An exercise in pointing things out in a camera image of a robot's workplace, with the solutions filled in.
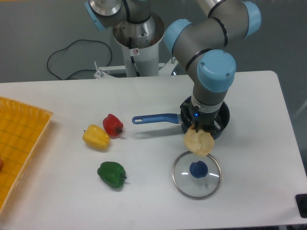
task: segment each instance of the red bell pepper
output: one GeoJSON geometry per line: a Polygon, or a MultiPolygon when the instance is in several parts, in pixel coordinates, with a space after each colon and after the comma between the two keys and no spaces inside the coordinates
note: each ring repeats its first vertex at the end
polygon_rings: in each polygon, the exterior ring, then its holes
{"type": "Polygon", "coordinates": [[[105,131],[113,137],[117,137],[123,131],[123,123],[113,114],[109,114],[102,122],[105,131]]]}

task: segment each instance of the yellow bell pepper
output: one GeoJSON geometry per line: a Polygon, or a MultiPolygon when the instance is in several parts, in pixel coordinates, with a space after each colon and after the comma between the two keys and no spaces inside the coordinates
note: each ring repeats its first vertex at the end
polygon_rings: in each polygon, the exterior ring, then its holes
{"type": "Polygon", "coordinates": [[[106,150],[110,143],[108,133],[97,125],[90,125],[84,132],[82,139],[89,147],[97,150],[106,150]]]}

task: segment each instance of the gray floor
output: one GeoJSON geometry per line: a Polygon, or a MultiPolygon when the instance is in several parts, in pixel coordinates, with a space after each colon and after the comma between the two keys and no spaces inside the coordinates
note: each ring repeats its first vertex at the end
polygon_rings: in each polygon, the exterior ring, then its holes
{"type": "MultiPolygon", "coordinates": [[[[96,30],[84,8],[84,2],[1,2],[0,82],[56,80],[47,71],[48,57],[77,39],[108,43],[113,52],[111,65],[123,65],[121,50],[114,42],[111,31],[102,33],[96,30]]],[[[262,13],[260,30],[248,39],[229,44],[225,50],[236,59],[238,71],[273,70],[278,74],[307,168],[307,108],[295,116],[307,99],[307,1],[253,2],[262,13]]],[[[179,18],[187,18],[193,23],[205,20],[204,14],[192,0],[152,0],[152,10],[162,17],[166,27],[179,18]]],[[[161,43],[160,62],[166,62],[170,57],[164,43],[161,43]]],[[[104,66],[109,59],[110,53],[103,45],[79,43],[55,55],[50,64],[52,71],[66,78],[79,69],[94,69],[95,60],[99,66],[104,66]]],[[[92,78],[92,75],[82,73],[75,77],[87,79],[92,78]]]]}

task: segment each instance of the green bell pepper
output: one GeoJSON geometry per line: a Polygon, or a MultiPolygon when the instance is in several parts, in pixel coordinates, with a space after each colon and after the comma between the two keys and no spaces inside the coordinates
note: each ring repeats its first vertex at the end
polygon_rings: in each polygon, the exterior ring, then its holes
{"type": "Polygon", "coordinates": [[[117,162],[103,162],[97,173],[112,188],[121,188],[127,179],[124,167],[117,162]]]}

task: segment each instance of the glass pot lid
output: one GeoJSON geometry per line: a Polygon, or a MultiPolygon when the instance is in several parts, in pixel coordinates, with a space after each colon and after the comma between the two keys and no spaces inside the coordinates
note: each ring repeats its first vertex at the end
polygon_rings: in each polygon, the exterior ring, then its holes
{"type": "Polygon", "coordinates": [[[219,164],[210,154],[200,157],[187,151],[182,153],[173,165],[173,181],[184,196],[202,200],[219,188],[222,172],[219,164]]]}

